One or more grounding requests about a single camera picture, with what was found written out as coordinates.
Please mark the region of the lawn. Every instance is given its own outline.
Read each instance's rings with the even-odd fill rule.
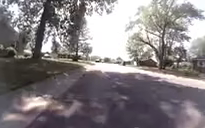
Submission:
[[[65,61],[0,59],[0,94],[80,68],[78,63]]]

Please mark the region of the road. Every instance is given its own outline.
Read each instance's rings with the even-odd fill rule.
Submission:
[[[205,128],[205,82],[97,64],[28,128]]]

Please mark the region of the tree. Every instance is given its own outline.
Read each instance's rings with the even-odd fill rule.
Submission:
[[[55,53],[55,54],[58,54],[60,50],[61,50],[61,45],[59,44],[58,41],[56,41],[56,38],[54,36],[53,39],[52,39],[51,52]]]
[[[153,56],[153,51],[150,47],[146,46],[144,43],[137,40],[137,38],[129,38],[127,43],[127,52],[134,61],[139,62],[139,60],[149,59]]]
[[[16,1],[22,11],[22,18],[28,19],[23,23],[33,27],[36,38],[33,58],[40,58],[42,42],[45,38],[45,31],[50,35],[51,31],[61,32],[61,35],[69,35],[66,32],[69,26],[78,26],[81,18],[85,14],[92,14],[93,11],[102,13],[104,10],[110,12],[116,0],[24,0]],[[78,31],[72,32],[72,41],[76,42],[75,37]]]
[[[89,55],[92,53],[93,47],[90,46],[89,43],[81,43],[80,44],[80,52],[83,53],[83,55],[86,57],[88,60]]]
[[[177,0],[152,0],[141,6],[136,19],[127,26],[127,31],[138,27],[132,37],[149,46],[159,60],[159,69],[165,69],[168,50],[176,43],[188,41],[188,27],[195,19],[204,19],[202,10],[190,2]]]
[[[104,62],[105,62],[105,63],[110,63],[110,62],[111,62],[111,58],[105,57],[105,58],[104,58]]]
[[[173,56],[177,62],[177,68],[179,68],[179,63],[187,58],[187,50],[183,46],[175,47],[173,50]]]
[[[192,41],[190,52],[195,57],[205,56],[205,36]]]

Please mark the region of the house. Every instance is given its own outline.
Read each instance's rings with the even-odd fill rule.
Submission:
[[[157,67],[157,62],[153,59],[140,60],[138,63],[140,66]]]
[[[205,73],[205,57],[198,57],[192,60],[193,69]]]

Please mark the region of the tree trunk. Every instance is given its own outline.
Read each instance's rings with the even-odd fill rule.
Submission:
[[[76,43],[76,54],[75,57],[73,58],[73,61],[78,61],[79,60],[79,42]]]
[[[47,15],[48,15],[48,6],[50,2],[51,0],[47,0],[44,3],[44,11],[41,15],[40,25],[38,26],[37,33],[36,33],[36,43],[35,43],[34,53],[33,53],[34,59],[41,58],[42,42],[44,40],[44,32],[45,32]]]

